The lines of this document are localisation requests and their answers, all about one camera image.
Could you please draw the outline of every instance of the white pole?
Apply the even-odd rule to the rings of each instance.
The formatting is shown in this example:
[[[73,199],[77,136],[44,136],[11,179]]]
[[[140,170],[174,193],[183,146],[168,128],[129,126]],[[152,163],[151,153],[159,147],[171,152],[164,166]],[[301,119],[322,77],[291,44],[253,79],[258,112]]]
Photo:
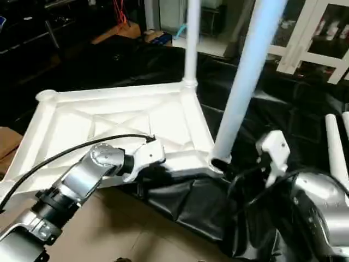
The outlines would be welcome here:
[[[342,117],[345,126],[345,131],[347,132],[347,136],[349,138],[349,112],[344,112],[342,114]]]
[[[230,162],[235,138],[261,75],[286,2],[287,0],[260,0],[258,8],[254,10],[211,159]]]
[[[188,14],[186,19],[186,51],[185,51],[185,69],[184,84],[189,88],[196,88],[196,63],[198,43],[201,0],[189,0]]]
[[[329,114],[325,116],[326,133],[328,144],[329,167],[331,174],[336,177],[346,188],[349,189],[349,177],[342,142],[338,130],[336,116]]]

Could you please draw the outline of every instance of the black cable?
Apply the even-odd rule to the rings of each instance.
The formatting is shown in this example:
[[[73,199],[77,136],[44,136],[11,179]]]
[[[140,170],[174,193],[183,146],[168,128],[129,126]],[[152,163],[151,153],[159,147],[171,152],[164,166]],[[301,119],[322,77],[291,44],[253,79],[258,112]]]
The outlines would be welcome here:
[[[253,168],[246,169],[246,170],[242,171],[241,173],[239,173],[238,175],[236,175],[228,187],[227,198],[230,198],[230,195],[232,194],[232,191],[234,190],[237,182],[239,182],[241,179],[243,179],[249,175],[253,175],[255,173],[255,171],[260,170],[262,167],[263,167],[263,165],[256,165]]]
[[[258,194],[255,198],[253,198],[252,200],[248,201],[243,208],[241,208],[239,211],[235,212],[233,214],[232,217],[236,217],[237,215],[239,215],[242,212],[245,212],[251,205],[253,205],[254,203],[256,203],[258,200],[260,200],[261,198],[263,198],[264,196],[266,196],[267,194],[270,194],[277,186],[279,186],[280,184],[282,184],[283,182],[285,182],[286,180],[298,175],[301,172],[314,172],[314,169],[309,169],[309,168],[304,168],[304,169],[298,169],[292,172],[287,172],[285,174],[285,176],[283,176],[282,178],[278,179],[274,184],[272,184],[270,187],[266,188],[265,190],[263,190],[260,194]],[[326,175],[330,178],[332,178],[332,180],[336,183],[336,185],[338,187],[340,187],[340,189],[343,190],[343,192],[347,195],[347,197],[349,197],[349,190],[333,175],[331,174],[326,174],[325,172],[322,171],[316,171],[319,174],[323,174]]]
[[[155,140],[155,138],[153,138],[151,136],[147,136],[147,135],[138,135],[138,134],[113,135],[113,136],[108,136],[106,138],[100,138],[100,139],[92,140],[89,142],[85,142],[83,144],[80,144],[80,145],[71,147],[67,150],[64,150],[61,153],[58,153],[55,156],[50,157],[50,158],[46,159],[45,161],[41,162],[40,164],[36,165],[30,171],[26,172],[20,179],[18,179],[18,181],[12,186],[10,191],[6,194],[6,196],[1,201],[0,213],[2,213],[4,211],[5,205],[7,204],[7,202],[11,198],[11,196],[15,193],[15,191],[20,187],[20,185],[23,184],[23,182],[25,182],[25,180],[27,180],[31,175],[33,175],[36,171],[38,171],[43,166],[47,165],[48,163],[51,163],[52,161],[56,160],[57,158],[60,158],[60,157],[66,155],[74,150],[83,148],[85,146],[90,146],[90,145],[93,145],[96,143],[100,143],[100,142],[104,142],[104,141],[108,141],[108,140],[113,140],[113,139],[118,139],[118,138],[144,138],[144,139],[146,139],[147,143]]]

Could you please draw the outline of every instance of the cardboard box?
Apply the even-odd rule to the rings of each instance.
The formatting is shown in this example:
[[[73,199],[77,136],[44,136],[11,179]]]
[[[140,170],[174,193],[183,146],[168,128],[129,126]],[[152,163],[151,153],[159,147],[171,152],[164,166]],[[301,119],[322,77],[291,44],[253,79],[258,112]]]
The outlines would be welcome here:
[[[104,34],[101,34],[94,40],[92,40],[92,44],[98,44],[105,39],[111,37],[112,35],[121,35],[123,37],[128,37],[131,39],[136,39],[137,37],[141,36],[141,30],[138,24],[129,22],[126,24],[119,24],[117,26],[114,26],[112,29],[108,30]]]

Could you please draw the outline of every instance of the black plastic sheet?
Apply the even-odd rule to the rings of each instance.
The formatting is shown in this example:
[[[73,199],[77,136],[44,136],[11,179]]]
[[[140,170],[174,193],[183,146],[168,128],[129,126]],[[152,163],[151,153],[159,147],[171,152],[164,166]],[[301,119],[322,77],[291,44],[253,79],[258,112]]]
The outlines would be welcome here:
[[[182,79],[183,67],[183,49],[113,37],[90,46],[80,57],[26,83],[20,90],[4,88],[2,97],[7,101],[18,105],[18,92],[26,101],[10,111],[1,110],[6,113],[0,119],[2,125],[23,133],[36,106],[34,96],[42,90],[175,82]],[[237,67],[209,56],[198,57],[197,95],[213,137],[218,132],[236,70]],[[347,108],[348,101],[344,86],[297,81],[265,70],[232,150],[231,170],[237,174],[254,166],[258,157],[255,142],[263,134],[280,129],[291,149],[290,169],[312,167],[328,171],[324,116],[340,114]],[[227,196],[229,183],[222,179],[203,178],[200,174],[185,180],[163,179],[156,170],[148,170],[143,175],[152,181],[142,183],[141,193],[136,185],[124,186],[123,190],[168,219],[215,242],[228,256],[243,261],[313,261],[302,224],[294,214],[291,184],[284,184],[234,217],[245,202],[264,189],[260,172],[238,183],[230,197]]]

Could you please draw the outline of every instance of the tile floor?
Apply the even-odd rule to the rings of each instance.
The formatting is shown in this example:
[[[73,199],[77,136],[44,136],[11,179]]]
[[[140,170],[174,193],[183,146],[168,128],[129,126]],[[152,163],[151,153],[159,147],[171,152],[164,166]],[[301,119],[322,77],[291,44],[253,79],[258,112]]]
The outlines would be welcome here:
[[[28,200],[0,216],[0,228],[32,203]],[[119,257],[133,262],[233,261],[213,244],[113,188],[96,192],[47,251],[50,262],[113,262]]]

